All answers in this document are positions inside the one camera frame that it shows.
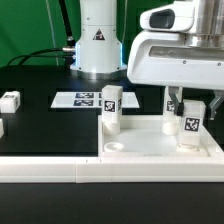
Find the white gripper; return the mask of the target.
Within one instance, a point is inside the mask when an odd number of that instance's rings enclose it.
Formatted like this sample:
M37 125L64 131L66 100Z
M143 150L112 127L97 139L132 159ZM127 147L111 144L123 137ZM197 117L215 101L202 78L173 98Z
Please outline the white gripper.
M210 119L224 102L224 2L173 2L143 12L127 76L136 84L171 86L182 116L182 88L210 89Z

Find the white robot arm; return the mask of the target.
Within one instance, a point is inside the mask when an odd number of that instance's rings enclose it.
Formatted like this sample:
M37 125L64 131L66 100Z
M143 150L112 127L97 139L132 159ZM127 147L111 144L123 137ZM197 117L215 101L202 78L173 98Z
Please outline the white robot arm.
M126 64L116 36L116 0L80 0L80 6L73 71L106 79L125 69L135 84L166 86L177 114L183 111L180 87L210 89L215 116L224 102L224 0L174 0L143 12Z

